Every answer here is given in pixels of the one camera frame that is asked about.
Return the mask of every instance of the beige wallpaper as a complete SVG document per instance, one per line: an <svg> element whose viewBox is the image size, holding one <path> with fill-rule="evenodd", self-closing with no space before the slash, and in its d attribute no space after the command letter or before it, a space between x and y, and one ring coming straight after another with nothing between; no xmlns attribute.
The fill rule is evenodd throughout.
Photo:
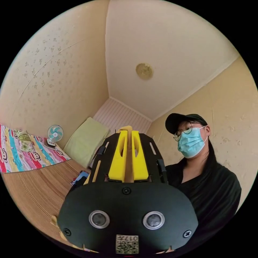
<svg viewBox="0 0 258 258"><path fill-rule="evenodd" d="M46 136L73 132L108 99L105 28L108 0L72 8L47 23L13 61L0 92L0 123Z"/></svg>
<svg viewBox="0 0 258 258"><path fill-rule="evenodd" d="M170 113L197 113L211 126L210 140L217 160L234 172L242 186L243 203L258 168L258 92L253 77L242 58L191 97L155 120L147 134L154 140L165 164L179 162L173 136L164 129Z"/></svg>

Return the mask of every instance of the eyeglasses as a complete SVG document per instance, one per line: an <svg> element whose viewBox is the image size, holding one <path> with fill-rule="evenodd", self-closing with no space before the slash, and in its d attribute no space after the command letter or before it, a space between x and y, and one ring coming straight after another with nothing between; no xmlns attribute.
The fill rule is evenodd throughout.
<svg viewBox="0 0 258 258"><path fill-rule="evenodd" d="M183 125L183 129L178 130L175 134L174 134L174 139L178 142L181 138L181 133L185 133L185 134L189 134L191 133L193 126L192 124L198 124L197 122L187 122Z"/></svg>

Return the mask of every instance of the woman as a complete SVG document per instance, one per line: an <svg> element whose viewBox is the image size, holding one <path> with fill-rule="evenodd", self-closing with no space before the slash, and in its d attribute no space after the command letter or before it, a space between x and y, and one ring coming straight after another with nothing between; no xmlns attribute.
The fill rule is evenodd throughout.
<svg viewBox="0 0 258 258"><path fill-rule="evenodd" d="M200 246L228 223L237 211L241 187L236 175L217 162L210 127L201 116L172 113L165 126L184 156L166 167L168 182L190 199L198 219L191 239L175 250L177 257Z"/></svg>

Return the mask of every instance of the screw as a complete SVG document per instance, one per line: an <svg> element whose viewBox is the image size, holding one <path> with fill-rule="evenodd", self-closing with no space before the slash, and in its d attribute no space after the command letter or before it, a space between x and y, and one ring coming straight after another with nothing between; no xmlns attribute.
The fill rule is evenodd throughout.
<svg viewBox="0 0 258 258"><path fill-rule="evenodd" d="M129 188L129 187L124 187L123 189L122 189L122 193L123 194L130 194L131 193L131 189Z"/></svg>
<svg viewBox="0 0 258 258"><path fill-rule="evenodd" d="M187 231L184 232L183 237L184 237L184 238L187 238L187 237L189 237L191 234L192 234L192 231L191 231L191 230L187 230Z"/></svg>
<svg viewBox="0 0 258 258"><path fill-rule="evenodd" d="M70 236L70 235L71 235L71 231L70 231L69 229L65 228L65 229L64 229L64 234L65 234L66 236Z"/></svg>

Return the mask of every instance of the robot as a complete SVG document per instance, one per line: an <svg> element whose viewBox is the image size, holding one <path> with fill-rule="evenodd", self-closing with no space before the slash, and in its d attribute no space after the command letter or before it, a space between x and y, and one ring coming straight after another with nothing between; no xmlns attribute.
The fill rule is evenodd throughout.
<svg viewBox="0 0 258 258"><path fill-rule="evenodd" d="M121 256L177 249L198 226L190 200L168 184L154 140L131 126L105 139L54 220L73 247Z"/></svg>

